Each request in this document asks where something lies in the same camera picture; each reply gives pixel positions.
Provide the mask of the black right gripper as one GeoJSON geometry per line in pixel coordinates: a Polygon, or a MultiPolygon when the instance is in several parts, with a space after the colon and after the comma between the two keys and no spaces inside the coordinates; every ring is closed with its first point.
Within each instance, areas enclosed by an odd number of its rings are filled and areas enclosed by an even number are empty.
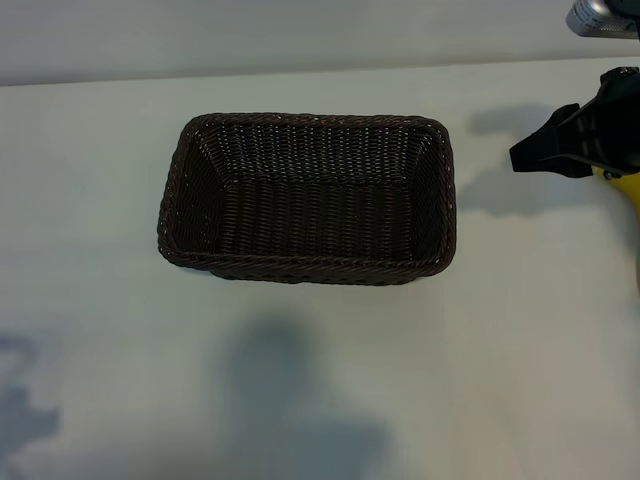
{"type": "Polygon", "coordinates": [[[639,172],[639,68],[616,67],[600,77],[600,88],[587,104],[595,159],[589,165],[562,152],[557,128],[579,111],[577,103],[555,110],[534,133],[509,149],[516,173],[549,172],[567,178],[639,172]]]}

